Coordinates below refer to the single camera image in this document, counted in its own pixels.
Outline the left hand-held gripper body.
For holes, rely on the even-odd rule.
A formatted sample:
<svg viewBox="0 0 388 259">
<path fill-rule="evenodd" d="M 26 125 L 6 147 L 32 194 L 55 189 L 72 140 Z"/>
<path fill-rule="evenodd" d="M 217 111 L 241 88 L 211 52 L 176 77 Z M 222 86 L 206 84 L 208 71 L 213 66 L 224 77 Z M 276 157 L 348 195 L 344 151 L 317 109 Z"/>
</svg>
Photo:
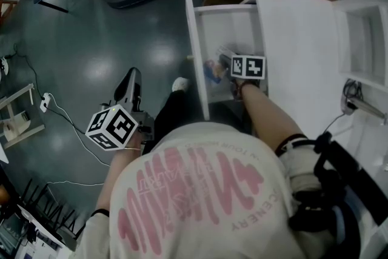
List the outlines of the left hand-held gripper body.
<svg viewBox="0 0 388 259">
<path fill-rule="evenodd" d="M 121 150 L 136 131 L 144 141 L 154 140 L 154 119 L 145 111 L 129 112 L 117 104 L 95 113 L 85 135 L 103 150 Z"/>
</svg>

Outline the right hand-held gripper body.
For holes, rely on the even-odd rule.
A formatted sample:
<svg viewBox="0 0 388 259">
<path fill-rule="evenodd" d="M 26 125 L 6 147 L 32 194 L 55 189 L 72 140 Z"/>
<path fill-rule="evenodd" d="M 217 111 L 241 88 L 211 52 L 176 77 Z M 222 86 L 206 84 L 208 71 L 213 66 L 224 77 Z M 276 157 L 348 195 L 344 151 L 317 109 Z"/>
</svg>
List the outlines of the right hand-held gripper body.
<svg viewBox="0 0 388 259">
<path fill-rule="evenodd" d="M 266 58 L 256 55 L 232 55 L 230 76 L 245 80 L 263 80 L 266 77 Z"/>
</svg>

